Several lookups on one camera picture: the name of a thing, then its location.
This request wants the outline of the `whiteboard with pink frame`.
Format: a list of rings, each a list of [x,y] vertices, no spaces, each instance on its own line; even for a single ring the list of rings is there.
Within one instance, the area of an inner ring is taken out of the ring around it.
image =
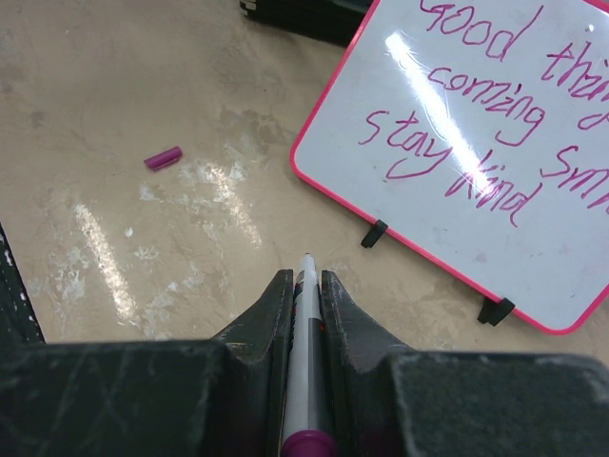
[[[608,294],[608,5],[376,1],[294,172],[548,333]]]

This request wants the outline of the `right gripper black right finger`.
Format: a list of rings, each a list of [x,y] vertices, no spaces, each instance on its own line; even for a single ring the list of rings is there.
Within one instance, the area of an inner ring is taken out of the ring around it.
[[[608,370],[572,354],[416,350],[322,274],[343,456],[604,456]]]

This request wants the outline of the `purple capped whiteboard marker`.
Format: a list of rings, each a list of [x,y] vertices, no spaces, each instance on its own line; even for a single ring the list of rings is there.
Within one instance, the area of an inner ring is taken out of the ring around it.
[[[321,292],[314,258],[301,261],[294,287],[282,456],[335,456]]]

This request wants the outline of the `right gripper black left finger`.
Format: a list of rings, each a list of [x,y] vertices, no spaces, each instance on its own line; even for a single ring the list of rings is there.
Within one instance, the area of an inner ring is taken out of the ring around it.
[[[294,277],[202,340],[1,352],[5,456],[275,456]]]

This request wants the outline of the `purple marker cap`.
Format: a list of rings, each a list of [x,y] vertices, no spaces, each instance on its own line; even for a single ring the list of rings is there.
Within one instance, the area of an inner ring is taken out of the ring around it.
[[[158,171],[169,167],[181,160],[183,157],[183,151],[180,147],[173,147],[156,155],[148,157],[144,164],[152,171]]]

